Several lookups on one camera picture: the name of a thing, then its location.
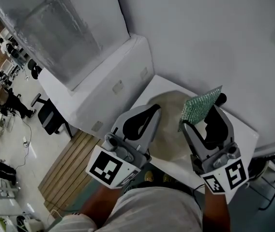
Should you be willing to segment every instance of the black chair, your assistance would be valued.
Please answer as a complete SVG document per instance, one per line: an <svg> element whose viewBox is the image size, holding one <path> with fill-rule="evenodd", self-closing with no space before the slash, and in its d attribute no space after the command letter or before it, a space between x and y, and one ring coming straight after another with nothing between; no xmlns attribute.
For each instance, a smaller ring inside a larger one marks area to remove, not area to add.
<svg viewBox="0 0 275 232"><path fill-rule="evenodd" d="M41 94L38 94L34 100L31 102L31 107L34 106L36 102L44 104L41 110L38 113L39 120L46 130L46 132L51 135L53 133L58 134L59 128L62 124L65 124L65 127L70 135L73 138L68 122L62 117L59 111L56 109L54 104L50 99L47 101L40 99Z"/></svg>
<svg viewBox="0 0 275 232"><path fill-rule="evenodd" d="M12 44L7 44L7 52L11 54L11 57L15 60L16 64L23 69L26 64L26 58L21 53L13 48Z"/></svg>
<svg viewBox="0 0 275 232"><path fill-rule="evenodd" d="M39 74L42 71L42 68L40 66L38 66L37 63L33 59L29 60L28 69L31 71L31 75L34 79L37 79Z"/></svg>

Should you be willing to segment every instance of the office chair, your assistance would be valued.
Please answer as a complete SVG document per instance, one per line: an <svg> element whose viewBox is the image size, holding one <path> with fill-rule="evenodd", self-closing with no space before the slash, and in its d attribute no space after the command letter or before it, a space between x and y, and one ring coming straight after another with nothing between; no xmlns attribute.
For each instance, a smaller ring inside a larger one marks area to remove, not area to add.
<svg viewBox="0 0 275 232"><path fill-rule="evenodd" d="M31 71L31 75L34 79L37 79L42 71L42 68L38 66L33 59L30 59L30 61L28 62L28 69Z"/></svg>
<svg viewBox="0 0 275 232"><path fill-rule="evenodd" d="M47 101L40 99L41 94L38 94L33 101L31 102L31 107L35 105L36 102L44 104L41 110L38 113L39 120L42 124L42 127L46 132L51 135L53 133L58 134L59 128L62 124L65 124L65 127L70 135L73 138L68 122L62 117L59 111L56 109L54 104L50 99Z"/></svg>

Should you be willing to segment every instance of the white shirt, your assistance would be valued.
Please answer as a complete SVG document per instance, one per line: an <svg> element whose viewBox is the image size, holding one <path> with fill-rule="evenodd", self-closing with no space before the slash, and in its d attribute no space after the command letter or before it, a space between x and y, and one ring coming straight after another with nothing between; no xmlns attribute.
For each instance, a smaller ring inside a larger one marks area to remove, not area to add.
<svg viewBox="0 0 275 232"><path fill-rule="evenodd" d="M86 215L69 215L50 232L201 232L201 211L188 194L163 187L137 188L120 197L97 230Z"/></svg>
<svg viewBox="0 0 275 232"><path fill-rule="evenodd" d="M1 43L1 52L3 53L3 54L7 54L7 56L11 56L11 54L9 54L8 52L7 52L7 44L12 44L12 42L10 42L10 41L7 41L7 40L3 40L3 42Z"/></svg>

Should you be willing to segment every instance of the tile floor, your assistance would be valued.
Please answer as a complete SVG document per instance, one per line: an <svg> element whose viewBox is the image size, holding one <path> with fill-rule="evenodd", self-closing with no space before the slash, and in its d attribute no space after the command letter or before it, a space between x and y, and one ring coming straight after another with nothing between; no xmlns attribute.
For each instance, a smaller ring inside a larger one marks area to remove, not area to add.
<svg viewBox="0 0 275 232"><path fill-rule="evenodd" d="M20 100L28 108L30 108L31 101L38 93L42 94L42 99L47 98L43 88L37 80L31 77L28 69L26 69L26 72L19 71L18 76L13 81L12 88L15 95L21 94ZM41 103L35 104L34 108L37 109L37 113L42 106ZM24 164L27 153L27 149L23 147L23 137L29 140L31 136L26 164L17 169L20 192L16 201L2 200L0 210L1 212L7 210L16 213L20 212L18 207L20 206L23 211L33 213L35 217L44 223L45 227L48 227L53 222L53 217L50 216L47 222L49 212L44 206L44 199L37 187L70 141L70 137L65 127L60 128L58 135L48 135L42 128L37 114L31 119L26 118L24 121L31 127L32 136L29 127L22 122L20 117L16 116L16 118L12 117L10 119L8 128L5 129L0 138L0 159L5 159L6 164L16 168L18 165Z"/></svg>

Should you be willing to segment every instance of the white wall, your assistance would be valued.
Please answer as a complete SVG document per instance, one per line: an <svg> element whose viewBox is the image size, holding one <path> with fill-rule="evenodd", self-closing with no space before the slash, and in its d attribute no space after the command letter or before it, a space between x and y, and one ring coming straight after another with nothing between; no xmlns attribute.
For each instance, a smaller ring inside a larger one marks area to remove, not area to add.
<svg viewBox="0 0 275 232"><path fill-rule="evenodd" d="M120 0L149 40L155 71L196 93L223 85L225 108L275 141L275 0Z"/></svg>

